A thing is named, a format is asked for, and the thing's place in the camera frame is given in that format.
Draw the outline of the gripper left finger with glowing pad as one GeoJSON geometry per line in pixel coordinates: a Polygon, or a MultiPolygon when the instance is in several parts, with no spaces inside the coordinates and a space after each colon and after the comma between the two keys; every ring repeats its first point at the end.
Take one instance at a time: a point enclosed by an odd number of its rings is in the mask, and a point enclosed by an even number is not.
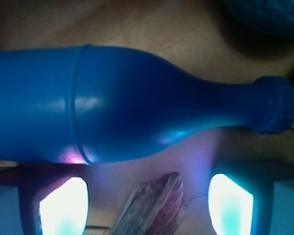
{"type": "Polygon", "coordinates": [[[0,167],[0,235],[81,235],[87,183],[78,165],[0,167]]]}

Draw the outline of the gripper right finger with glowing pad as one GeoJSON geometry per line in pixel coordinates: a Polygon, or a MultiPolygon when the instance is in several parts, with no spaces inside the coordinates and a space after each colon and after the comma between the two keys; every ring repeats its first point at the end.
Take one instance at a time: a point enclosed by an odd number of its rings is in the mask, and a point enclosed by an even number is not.
{"type": "Polygon", "coordinates": [[[218,235],[294,235],[294,166],[268,161],[217,164],[208,207],[218,235]]]}

